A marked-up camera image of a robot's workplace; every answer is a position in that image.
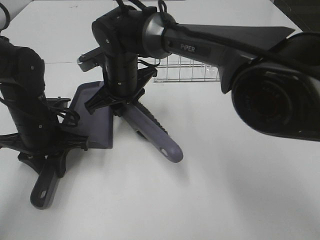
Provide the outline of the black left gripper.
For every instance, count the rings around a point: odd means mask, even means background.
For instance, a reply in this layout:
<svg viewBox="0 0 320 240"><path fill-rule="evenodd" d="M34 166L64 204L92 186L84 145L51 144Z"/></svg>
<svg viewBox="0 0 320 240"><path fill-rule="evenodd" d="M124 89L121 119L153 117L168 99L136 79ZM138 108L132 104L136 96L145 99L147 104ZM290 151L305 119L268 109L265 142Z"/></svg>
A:
<svg viewBox="0 0 320 240"><path fill-rule="evenodd" d="M62 178L67 153L60 151L88 150L87 136L68 131L77 127L80 120L80 115L68 107L70 98L3 96L0 101L8 108L16 127L15 133L1 135L1 148L19 152L18 160L37 174L46 157L52 156L56 175Z"/></svg>

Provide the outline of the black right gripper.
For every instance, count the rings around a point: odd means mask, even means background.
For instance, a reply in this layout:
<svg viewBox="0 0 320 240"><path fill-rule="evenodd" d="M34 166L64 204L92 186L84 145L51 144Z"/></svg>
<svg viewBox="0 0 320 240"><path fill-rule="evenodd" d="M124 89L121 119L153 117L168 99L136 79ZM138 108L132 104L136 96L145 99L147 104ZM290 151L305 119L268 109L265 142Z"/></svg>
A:
<svg viewBox="0 0 320 240"><path fill-rule="evenodd" d="M121 118L124 104L135 103L145 94L145 85L157 76L157 64L138 59L138 55L125 53L117 57L105 57L103 72L104 85L87 101L89 113L111 107L112 114Z"/></svg>

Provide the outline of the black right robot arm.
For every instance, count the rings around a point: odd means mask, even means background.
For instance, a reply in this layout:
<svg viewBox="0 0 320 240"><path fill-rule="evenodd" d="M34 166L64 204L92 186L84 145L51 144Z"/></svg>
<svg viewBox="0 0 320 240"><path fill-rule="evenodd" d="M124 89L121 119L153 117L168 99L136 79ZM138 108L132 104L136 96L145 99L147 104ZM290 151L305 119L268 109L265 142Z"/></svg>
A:
<svg viewBox="0 0 320 240"><path fill-rule="evenodd" d="M262 134L320 139L320 35L283 26L179 24L165 8L120 5L91 25L106 86L88 112L129 101L138 57L175 54L218 69L239 117Z"/></svg>

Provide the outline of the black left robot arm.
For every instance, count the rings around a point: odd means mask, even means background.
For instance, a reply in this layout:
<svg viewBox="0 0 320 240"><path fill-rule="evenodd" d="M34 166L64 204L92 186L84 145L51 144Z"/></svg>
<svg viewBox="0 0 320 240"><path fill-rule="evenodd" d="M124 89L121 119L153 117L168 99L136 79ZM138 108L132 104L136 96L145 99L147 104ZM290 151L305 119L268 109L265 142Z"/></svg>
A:
<svg viewBox="0 0 320 240"><path fill-rule="evenodd" d="M88 149L88 137L68 132L80 115L68 98L46 98L45 62L31 48L0 37L0 101L7 106L16 133L1 135L0 146L19 152L19 160L38 174L61 178L71 149Z"/></svg>

